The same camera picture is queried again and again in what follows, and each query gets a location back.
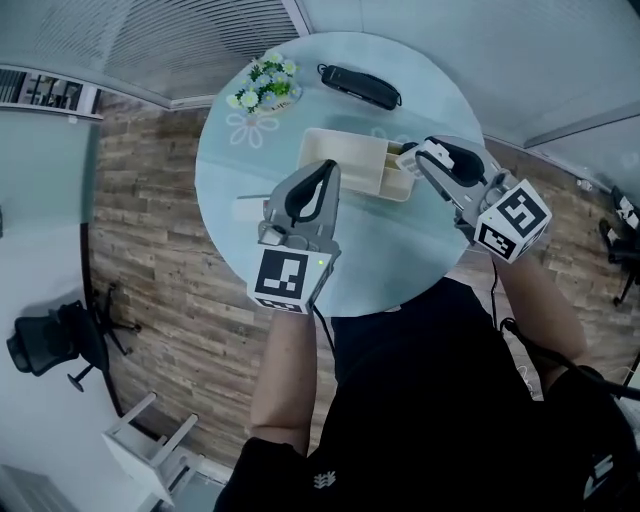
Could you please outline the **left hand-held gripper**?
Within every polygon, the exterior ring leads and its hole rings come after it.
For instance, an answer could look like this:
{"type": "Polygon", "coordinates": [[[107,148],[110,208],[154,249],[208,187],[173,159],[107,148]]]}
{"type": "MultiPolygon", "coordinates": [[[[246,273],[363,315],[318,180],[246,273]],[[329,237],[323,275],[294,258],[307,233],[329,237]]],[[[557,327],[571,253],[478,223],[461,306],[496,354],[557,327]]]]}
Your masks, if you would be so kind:
{"type": "Polygon", "coordinates": [[[274,188],[266,221],[258,227],[257,252],[247,282],[247,295],[256,304],[274,311],[313,312],[341,254],[332,239],[340,186],[339,165],[326,159],[299,168],[274,188]]]}

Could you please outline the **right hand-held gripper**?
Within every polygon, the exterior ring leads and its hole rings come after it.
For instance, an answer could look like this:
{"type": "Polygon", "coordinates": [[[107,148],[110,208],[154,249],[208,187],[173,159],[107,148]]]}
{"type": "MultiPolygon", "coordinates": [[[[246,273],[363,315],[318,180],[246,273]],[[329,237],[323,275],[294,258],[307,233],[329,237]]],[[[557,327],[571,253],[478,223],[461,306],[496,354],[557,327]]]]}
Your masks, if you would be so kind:
{"type": "Polygon", "coordinates": [[[519,180],[476,143],[458,136],[435,135],[424,142],[447,150],[415,153],[424,177],[456,211],[455,225],[472,244],[512,263],[544,233],[552,213],[528,180],[519,180]]]}

